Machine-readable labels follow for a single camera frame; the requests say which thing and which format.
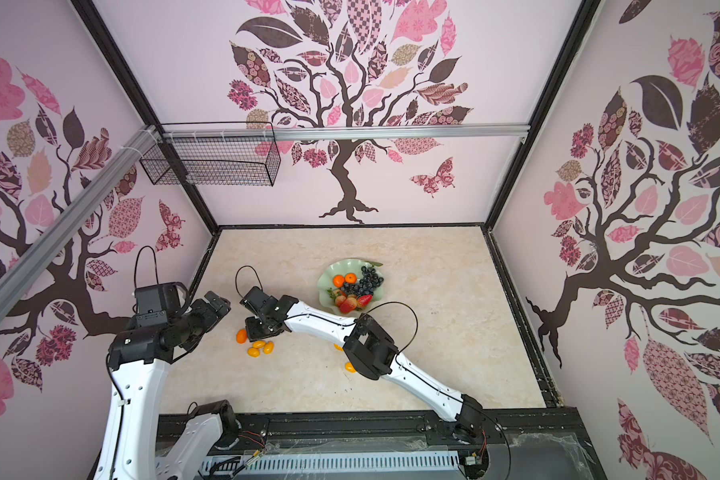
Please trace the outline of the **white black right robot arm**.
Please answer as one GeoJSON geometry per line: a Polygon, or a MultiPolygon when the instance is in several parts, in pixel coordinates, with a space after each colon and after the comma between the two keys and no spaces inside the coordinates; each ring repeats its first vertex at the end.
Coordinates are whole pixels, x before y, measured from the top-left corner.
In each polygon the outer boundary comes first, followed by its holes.
{"type": "Polygon", "coordinates": [[[475,398],[450,388],[410,361],[392,336],[370,315],[351,319],[310,307],[295,297],[277,299],[259,287],[240,304],[251,315],[245,320],[252,341],[274,338],[285,332],[305,333],[342,348],[361,376],[398,385],[427,404],[453,426],[453,436],[465,443],[484,438],[483,407],[475,398]]]}

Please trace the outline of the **dark grape bunch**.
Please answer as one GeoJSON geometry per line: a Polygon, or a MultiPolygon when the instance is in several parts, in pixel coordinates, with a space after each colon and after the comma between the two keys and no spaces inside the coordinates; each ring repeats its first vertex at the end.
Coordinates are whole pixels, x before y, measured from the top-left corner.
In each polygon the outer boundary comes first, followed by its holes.
{"type": "Polygon", "coordinates": [[[357,282],[355,284],[345,282],[341,290],[356,297],[368,294],[373,296],[384,283],[384,277],[379,273],[377,266],[372,263],[357,264],[348,273],[354,273],[357,276],[357,282]]]}

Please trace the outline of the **orange mandarin small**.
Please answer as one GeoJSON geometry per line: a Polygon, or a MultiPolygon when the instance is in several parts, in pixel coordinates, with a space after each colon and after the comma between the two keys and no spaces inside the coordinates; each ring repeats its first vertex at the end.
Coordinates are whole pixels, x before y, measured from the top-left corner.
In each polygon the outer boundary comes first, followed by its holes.
{"type": "Polygon", "coordinates": [[[236,341],[238,344],[244,344],[248,341],[248,335],[247,335],[247,331],[245,329],[240,329],[237,332],[236,341]]]}

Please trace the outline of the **large red strawberry front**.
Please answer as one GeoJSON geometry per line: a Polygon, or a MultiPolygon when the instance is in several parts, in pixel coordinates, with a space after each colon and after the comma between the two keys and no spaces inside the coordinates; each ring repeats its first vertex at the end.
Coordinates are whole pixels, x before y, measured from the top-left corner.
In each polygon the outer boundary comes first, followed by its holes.
{"type": "Polygon", "coordinates": [[[359,308],[365,308],[373,299],[373,296],[368,294],[357,298],[357,305],[359,308]]]}

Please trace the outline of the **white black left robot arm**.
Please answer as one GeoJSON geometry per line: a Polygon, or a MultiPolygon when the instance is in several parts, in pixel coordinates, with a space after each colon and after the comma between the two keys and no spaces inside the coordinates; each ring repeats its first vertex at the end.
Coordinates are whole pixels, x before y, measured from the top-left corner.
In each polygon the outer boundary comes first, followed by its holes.
{"type": "Polygon", "coordinates": [[[134,291],[135,313],[116,335],[105,359],[111,397],[96,479],[191,479],[214,447],[233,446],[240,424],[226,400],[199,405],[159,461],[159,406],[176,349],[192,352],[230,311],[227,299],[207,292],[189,301],[180,282],[134,291]]]}

